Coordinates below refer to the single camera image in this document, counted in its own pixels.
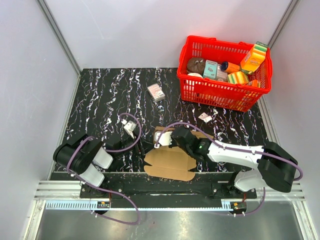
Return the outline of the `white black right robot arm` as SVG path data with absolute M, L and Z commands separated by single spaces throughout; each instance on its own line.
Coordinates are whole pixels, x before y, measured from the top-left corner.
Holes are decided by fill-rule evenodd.
M 298 162 L 274 142 L 266 146 L 234 145 L 210 137 L 197 137 L 183 126 L 172 132 L 171 139 L 199 162 L 225 162 L 250 168 L 231 178 L 227 192 L 233 198 L 256 188 L 270 187 L 282 193 L 292 189 Z

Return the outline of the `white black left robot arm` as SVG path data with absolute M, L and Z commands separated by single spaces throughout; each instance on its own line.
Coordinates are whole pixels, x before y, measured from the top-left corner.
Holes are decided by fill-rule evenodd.
M 97 167 L 107 170 L 116 165 L 116 160 L 127 154 L 136 154 L 144 157 L 153 149 L 153 144 L 140 139 L 132 148 L 136 140 L 127 136 L 123 140 L 119 137 L 111 137 L 105 143 L 87 134 L 73 136 L 64 144 L 61 144 L 53 153 L 53 160 L 66 171 L 82 181 L 91 184 L 91 192 L 98 198 L 107 195 L 108 185 L 104 182 L 105 177 Z

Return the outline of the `tall orange juice carton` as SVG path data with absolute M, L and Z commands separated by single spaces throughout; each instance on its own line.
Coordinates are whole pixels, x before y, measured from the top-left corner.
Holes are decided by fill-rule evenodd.
M 240 70 L 247 75 L 253 74 L 266 58 L 268 46 L 257 41 L 240 62 Z

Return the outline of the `orange can with blue lid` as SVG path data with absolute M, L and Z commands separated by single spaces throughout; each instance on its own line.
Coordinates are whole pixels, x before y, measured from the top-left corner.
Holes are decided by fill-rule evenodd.
M 231 63 L 231 62 L 228 62 L 228 61 L 224 61 L 221 64 L 220 69 L 223 72 L 228 73 L 228 74 L 239 72 L 241 70 L 239 65 Z

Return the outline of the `yellow green striped sponge pack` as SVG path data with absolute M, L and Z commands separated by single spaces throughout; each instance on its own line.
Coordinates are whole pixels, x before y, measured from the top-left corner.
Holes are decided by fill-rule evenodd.
M 240 84 L 240 85 L 246 85 L 250 82 L 248 76 L 242 72 L 242 71 L 237 71 L 228 74 L 227 80 L 230 84 Z

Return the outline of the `teal small box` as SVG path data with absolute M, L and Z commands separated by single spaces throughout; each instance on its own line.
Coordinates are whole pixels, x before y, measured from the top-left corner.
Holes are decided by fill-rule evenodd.
M 205 67 L 202 74 L 202 77 L 215 80 L 217 76 L 218 71 L 218 63 L 212 60 L 206 60 L 205 61 Z

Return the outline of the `white round container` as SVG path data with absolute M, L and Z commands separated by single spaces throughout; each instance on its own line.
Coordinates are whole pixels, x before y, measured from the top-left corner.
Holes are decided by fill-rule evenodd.
M 194 72 L 188 73 L 187 75 L 188 75 L 188 76 L 191 76 L 191 77 L 203 78 L 203 76 L 202 76 L 201 74 L 199 74 L 199 73 L 194 73 Z

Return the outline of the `small orange packet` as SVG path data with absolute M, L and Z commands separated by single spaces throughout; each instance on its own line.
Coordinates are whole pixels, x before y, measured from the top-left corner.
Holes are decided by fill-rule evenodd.
M 254 80 L 248 82 L 246 85 L 250 86 L 250 87 L 260 88 L 261 87 L 261 82 L 259 80 L 257 80 L 257 79 L 254 79 Z

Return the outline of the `small white paper packet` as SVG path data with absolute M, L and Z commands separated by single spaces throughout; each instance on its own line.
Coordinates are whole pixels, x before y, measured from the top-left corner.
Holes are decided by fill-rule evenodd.
M 204 112 L 198 118 L 200 120 L 204 121 L 205 123 L 208 123 L 213 119 L 210 115 L 208 115 L 208 114 L 206 114 Z

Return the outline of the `brown cardboard box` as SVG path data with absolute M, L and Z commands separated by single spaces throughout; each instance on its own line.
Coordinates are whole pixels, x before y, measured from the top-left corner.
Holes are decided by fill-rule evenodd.
M 164 127 L 157 126 L 154 134 L 157 131 L 161 131 L 162 135 L 164 129 Z M 165 132 L 173 132 L 175 129 L 168 128 Z M 196 174 L 192 170 L 197 167 L 197 162 L 203 162 L 208 159 L 207 153 L 211 141 L 199 131 L 191 131 L 191 133 L 199 139 L 195 152 L 200 156 L 200 160 L 190 157 L 172 140 L 171 145 L 160 146 L 159 148 L 154 147 L 145 155 L 144 161 L 147 165 L 144 166 L 144 171 L 152 177 L 184 182 L 192 180 Z

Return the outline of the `brown round bread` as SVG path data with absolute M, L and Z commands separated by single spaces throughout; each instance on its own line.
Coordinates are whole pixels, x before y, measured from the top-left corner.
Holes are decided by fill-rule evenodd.
M 206 60 L 202 57 L 192 57 L 189 59 L 186 67 L 188 74 L 196 73 L 202 75 L 206 66 Z

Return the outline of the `pink grey small box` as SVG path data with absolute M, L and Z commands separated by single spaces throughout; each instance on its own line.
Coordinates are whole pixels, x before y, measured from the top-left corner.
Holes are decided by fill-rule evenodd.
M 217 65 L 215 80 L 220 82 L 228 82 L 228 73 L 221 70 L 220 64 Z

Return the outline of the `red plastic shopping basket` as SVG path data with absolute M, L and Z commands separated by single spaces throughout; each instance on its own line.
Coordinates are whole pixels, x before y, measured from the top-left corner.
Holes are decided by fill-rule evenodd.
M 235 43 L 213 37 L 189 35 L 181 50 L 177 69 L 181 99 L 240 112 L 248 111 L 261 96 L 272 89 L 273 65 L 269 50 L 266 51 L 265 60 L 259 68 L 248 77 L 251 81 L 258 80 L 260 87 L 190 76 L 187 74 L 187 64 L 193 57 L 219 64 L 225 61 L 239 64 L 252 47 L 251 43 L 242 41 Z

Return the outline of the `small grey card box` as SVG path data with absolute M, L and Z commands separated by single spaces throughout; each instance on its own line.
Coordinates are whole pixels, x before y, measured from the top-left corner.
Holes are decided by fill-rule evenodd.
M 157 83 L 148 86 L 147 90 L 155 103 L 164 100 L 166 97 L 161 87 Z

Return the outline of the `aluminium front rail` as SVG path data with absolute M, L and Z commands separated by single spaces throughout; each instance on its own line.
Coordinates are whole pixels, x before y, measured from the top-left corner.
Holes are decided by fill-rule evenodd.
M 136 206 L 141 211 L 233 211 L 240 207 L 246 208 L 241 201 L 227 201 L 214 199 L 209 202 L 182 202 L 181 200 L 139 201 Z M 47 210 L 88 210 L 106 211 L 120 210 L 133 211 L 135 208 L 126 200 L 48 200 L 45 204 Z

